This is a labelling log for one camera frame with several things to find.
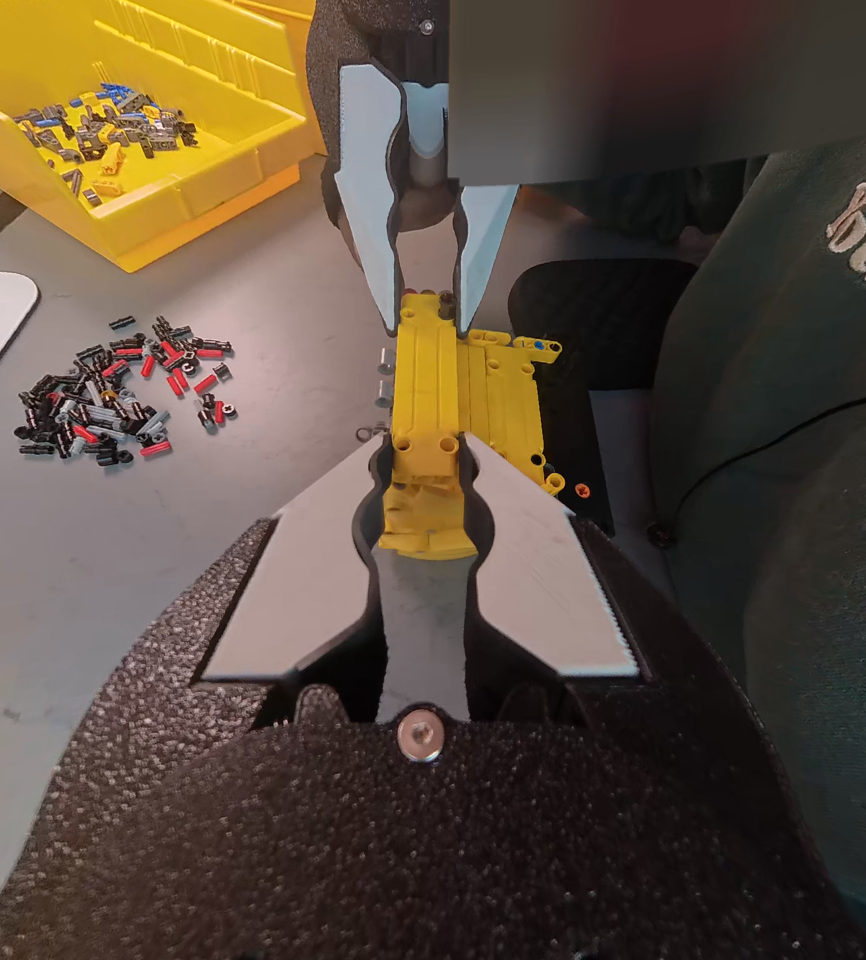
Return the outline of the heap of mixed lego parts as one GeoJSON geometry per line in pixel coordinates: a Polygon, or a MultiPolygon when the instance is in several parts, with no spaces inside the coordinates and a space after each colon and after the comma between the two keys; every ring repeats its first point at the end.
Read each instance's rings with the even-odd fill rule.
{"type": "Polygon", "coordinates": [[[161,106],[144,92],[110,81],[12,121],[89,209],[125,196],[159,156],[199,149],[197,126],[182,109],[161,106]]]}

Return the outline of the black wired earphone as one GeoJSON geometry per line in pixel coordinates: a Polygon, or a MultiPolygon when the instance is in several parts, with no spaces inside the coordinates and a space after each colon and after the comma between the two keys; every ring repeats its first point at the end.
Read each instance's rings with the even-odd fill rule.
{"type": "Polygon", "coordinates": [[[819,414],[815,414],[810,418],[801,421],[790,429],[786,430],[782,434],[777,435],[775,438],[770,439],[763,444],[749,448],[741,453],[737,453],[731,457],[728,457],[726,460],[717,463],[714,467],[707,470],[703,473],[689,488],[688,490],[679,498],[679,503],[672,514],[672,519],[669,522],[660,522],[655,521],[649,527],[646,528],[646,536],[648,541],[655,547],[660,550],[668,550],[677,543],[677,522],[679,520],[679,515],[681,514],[684,505],[687,500],[699,490],[707,481],[711,480],[712,477],[719,474],[720,472],[728,469],[729,467],[738,464],[752,456],[755,456],[763,451],[769,450],[784,441],[786,439],[795,436],[802,430],[808,429],[814,425],[819,424],[823,420],[832,417],[834,415],[840,414],[842,412],[855,409],[866,405],[866,396],[862,396],[856,399],[851,399],[849,401],[840,403],[836,406],[830,407],[826,410],[823,410],[819,414]]]}

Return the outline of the yellow lego vehicle model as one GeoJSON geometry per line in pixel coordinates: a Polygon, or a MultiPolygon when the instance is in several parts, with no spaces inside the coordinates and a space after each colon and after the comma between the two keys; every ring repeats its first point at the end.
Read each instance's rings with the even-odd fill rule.
{"type": "MultiPolygon", "coordinates": [[[[423,292],[439,295],[440,317],[454,322],[451,292],[408,289],[404,294],[423,292]]],[[[464,339],[457,332],[457,339],[460,436],[474,435],[577,516],[613,536],[614,517],[596,441],[574,435],[593,428],[591,414],[577,404],[576,395],[555,395],[546,374],[535,381],[537,368],[559,360],[561,344],[482,329],[471,330],[464,339]]],[[[392,379],[381,383],[378,403],[388,406],[391,415],[396,357],[384,358],[380,366],[381,374],[392,379]]],[[[388,431],[391,434],[391,417],[388,431]]],[[[397,484],[391,474],[383,511],[381,549],[434,562],[476,553],[463,526],[460,468],[457,482],[447,487],[397,484]]]]}

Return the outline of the person's right forearm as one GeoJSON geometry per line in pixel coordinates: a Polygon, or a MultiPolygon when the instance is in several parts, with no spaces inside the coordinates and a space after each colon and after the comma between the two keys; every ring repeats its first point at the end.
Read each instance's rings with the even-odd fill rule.
{"type": "Polygon", "coordinates": [[[669,245],[688,228],[719,234],[758,176],[766,154],[654,173],[532,184],[601,230],[669,245]]]}

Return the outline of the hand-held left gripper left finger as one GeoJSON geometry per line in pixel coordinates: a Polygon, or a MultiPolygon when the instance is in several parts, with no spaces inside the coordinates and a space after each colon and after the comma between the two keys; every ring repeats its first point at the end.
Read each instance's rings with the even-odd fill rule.
{"type": "Polygon", "coordinates": [[[291,718],[325,684],[372,722],[388,662],[372,556],[391,483],[391,438],[371,438],[272,518],[200,662],[203,684],[268,688],[257,724],[291,718]]]}

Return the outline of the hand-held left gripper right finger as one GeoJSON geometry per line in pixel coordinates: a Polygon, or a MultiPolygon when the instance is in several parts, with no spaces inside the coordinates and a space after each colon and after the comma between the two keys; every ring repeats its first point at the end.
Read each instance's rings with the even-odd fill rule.
{"type": "Polygon", "coordinates": [[[477,551],[463,627],[470,719],[496,719],[523,686],[554,709],[570,683],[639,682],[573,513],[472,434],[461,437],[459,467],[477,551]]]}

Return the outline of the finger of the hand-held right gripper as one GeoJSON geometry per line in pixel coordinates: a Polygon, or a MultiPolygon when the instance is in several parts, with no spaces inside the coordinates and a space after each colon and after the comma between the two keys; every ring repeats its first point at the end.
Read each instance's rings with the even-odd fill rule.
{"type": "Polygon", "coordinates": [[[453,216],[458,246],[453,292],[459,334],[467,334],[472,326],[518,190],[518,184],[460,187],[453,216]]]}
{"type": "Polygon", "coordinates": [[[400,319],[402,271],[395,240],[399,195],[392,149],[405,120],[405,93],[377,63],[340,68],[340,167],[335,183],[367,285],[385,330],[400,319]]]}

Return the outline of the pile of small lego pins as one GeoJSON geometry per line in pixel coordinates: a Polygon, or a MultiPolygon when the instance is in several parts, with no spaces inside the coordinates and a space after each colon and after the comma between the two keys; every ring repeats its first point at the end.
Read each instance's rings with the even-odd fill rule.
{"type": "Polygon", "coordinates": [[[238,417],[223,395],[236,352],[228,339],[199,336],[163,316],[148,332],[133,316],[116,318],[111,329],[123,336],[78,351],[67,372],[45,373],[19,391],[24,418],[13,435],[24,460],[82,458],[113,471],[173,452],[169,403],[191,413],[207,436],[238,417]]]}

